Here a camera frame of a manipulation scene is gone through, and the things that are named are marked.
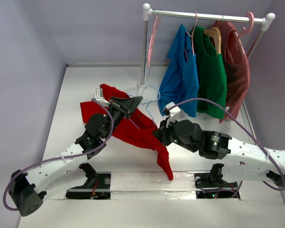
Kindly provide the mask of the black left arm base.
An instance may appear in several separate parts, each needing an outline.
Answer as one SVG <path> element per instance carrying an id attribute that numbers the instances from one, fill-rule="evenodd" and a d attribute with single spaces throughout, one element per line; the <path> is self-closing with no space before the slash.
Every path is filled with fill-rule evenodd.
<path id="1" fill-rule="evenodd" d="M 79 166 L 84 172 L 84 183 L 68 189 L 66 198 L 69 200 L 109 200 L 111 198 L 111 173 L 97 173 L 89 163 Z"/>

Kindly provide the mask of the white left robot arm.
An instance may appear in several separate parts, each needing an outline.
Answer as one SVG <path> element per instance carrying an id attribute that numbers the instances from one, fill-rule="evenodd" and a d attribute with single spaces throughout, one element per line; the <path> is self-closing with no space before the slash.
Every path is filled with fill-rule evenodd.
<path id="1" fill-rule="evenodd" d="M 20 215 L 31 215 L 47 199 L 65 190 L 94 187 L 97 172 L 89 159 L 105 148 L 119 123 L 131 117 L 142 99 L 142 96 L 111 97 L 106 106 L 101 107 L 105 113 L 92 115 L 83 135 L 57 157 L 14 172 L 8 193 Z"/>

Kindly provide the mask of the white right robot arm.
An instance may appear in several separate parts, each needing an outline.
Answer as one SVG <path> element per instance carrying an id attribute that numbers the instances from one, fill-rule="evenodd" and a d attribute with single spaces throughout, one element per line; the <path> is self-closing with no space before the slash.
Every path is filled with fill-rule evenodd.
<path id="1" fill-rule="evenodd" d="M 204 131 L 189 120 L 166 124 L 162 121 L 155 136 L 164 146 L 175 143 L 200 157 L 217 160 L 209 181 L 214 186 L 236 181 L 265 181 L 285 186 L 285 150 L 265 149 L 242 142 L 225 133 Z"/>

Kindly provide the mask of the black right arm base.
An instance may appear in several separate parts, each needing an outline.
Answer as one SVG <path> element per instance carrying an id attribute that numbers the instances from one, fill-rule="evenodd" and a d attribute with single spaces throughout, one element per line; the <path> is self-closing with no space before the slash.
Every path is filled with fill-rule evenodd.
<path id="1" fill-rule="evenodd" d="M 223 164 L 214 164 L 208 172 L 194 174 L 197 199 L 240 199 L 237 182 L 222 179 Z"/>

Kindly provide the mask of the light blue wire hanger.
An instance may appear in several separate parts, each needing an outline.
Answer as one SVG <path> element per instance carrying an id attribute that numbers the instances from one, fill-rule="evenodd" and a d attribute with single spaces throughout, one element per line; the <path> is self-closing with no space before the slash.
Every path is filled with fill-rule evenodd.
<path id="1" fill-rule="evenodd" d="M 143 91 L 144 91 L 146 88 L 152 88 L 152 89 L 154 89 L 154 90 L 157 91 L 157 98 L 156 98 L 156 100 L 150 100 L 150 101 L 148 101 L 148 102 L 142 102 L 142 103 L 141 103 L 141 105 L 144 105 L 144 106 L 145 106 L 146 112 L 147 112 L 148 115 L 150 116 L 150 118 L 151 118 L 151 120 L 152 120 L 154 126 L 156 126 L 156 122 L 155 122 L 155 120 L 154 120 L 154 117 L 153 117 L 153 115 L 151 114 L 151 112 L 149 111 L 149 106 L 150 106 L 151 104 L 156 103 L 156 102 L 158 102 L 158 101 L 160 100 L 160 98 L 161 98 L 161 93 L 160 93 L 160 91 L 159 91 L 158 88 L 156 88 L 156 87 L 150 85 L 150 86 L 146 86 L 146 87 L 144 87 L 144 88 L 139 87 L 138 90 L 137 90 L 136 96 L 143 95 Z"/>

